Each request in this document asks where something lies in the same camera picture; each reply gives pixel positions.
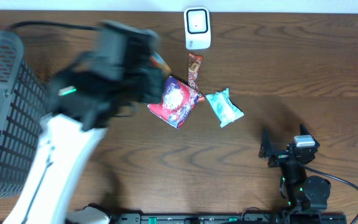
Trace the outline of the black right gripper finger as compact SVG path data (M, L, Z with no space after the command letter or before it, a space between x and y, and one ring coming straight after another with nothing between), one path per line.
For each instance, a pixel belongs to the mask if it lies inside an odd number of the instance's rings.
M270 140L269 132L266 128L264 128L262 130L260 152L270 152L271 150L272 150L272 142Z
M300 124L300 134L302 136L310 135L310 132L307 130L307 128L304 124Z

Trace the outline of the red purple snack bag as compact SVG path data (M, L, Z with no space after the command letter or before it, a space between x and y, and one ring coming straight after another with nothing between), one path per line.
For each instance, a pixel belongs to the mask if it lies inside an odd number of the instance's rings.
M161 102L148 104L147 107L154 115L179 129L197 104L198 92L169 76L164 84Z

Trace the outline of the red chocolate bar wrapper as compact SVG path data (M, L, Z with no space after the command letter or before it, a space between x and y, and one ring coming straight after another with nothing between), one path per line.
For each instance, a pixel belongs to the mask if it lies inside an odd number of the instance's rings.
M189 53L189 62L188 62L188 84L189 86L198 92L198 101L202 102L205 100L204 95L200 92L199 86L197 84L198 72L203 61L203 57L200 55L195 55Z

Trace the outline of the mint green snack packet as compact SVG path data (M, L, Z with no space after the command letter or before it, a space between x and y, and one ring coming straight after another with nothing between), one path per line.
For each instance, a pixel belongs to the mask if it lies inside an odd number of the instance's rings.
M229 88L205 97L220 120L221 128L244 116L244 113L230 100Z

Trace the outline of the small orange juice carton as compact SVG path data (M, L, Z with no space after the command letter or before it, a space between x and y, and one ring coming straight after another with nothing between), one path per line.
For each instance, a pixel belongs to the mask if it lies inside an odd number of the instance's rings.
M167 65L167 63L164 61L164 59L157 52L154 52L150 56L150 59L152 61L152 65L154 67L161 69L162 73L166 77L168 77L172 73L171 68Z

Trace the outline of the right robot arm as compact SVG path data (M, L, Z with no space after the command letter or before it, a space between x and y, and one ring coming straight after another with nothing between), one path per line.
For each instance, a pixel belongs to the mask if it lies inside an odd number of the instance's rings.
M322 223L322 211L328 208L331 183L317 175L308 176L305 165L315 159L320 144L300 125L300 134L285 150L276 150L266 129L262 131L259 157L268 159L268 167L279 167L280 194L288 200L272 219L275 223Z

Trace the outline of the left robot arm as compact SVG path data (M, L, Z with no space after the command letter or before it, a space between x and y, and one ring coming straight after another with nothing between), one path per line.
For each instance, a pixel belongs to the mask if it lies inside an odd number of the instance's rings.
M158 103L164 74L152 61L159 37L104 21L94 50L83 52L48 83L37 153L6 223L64 223L83 169L111 118L136 103Z

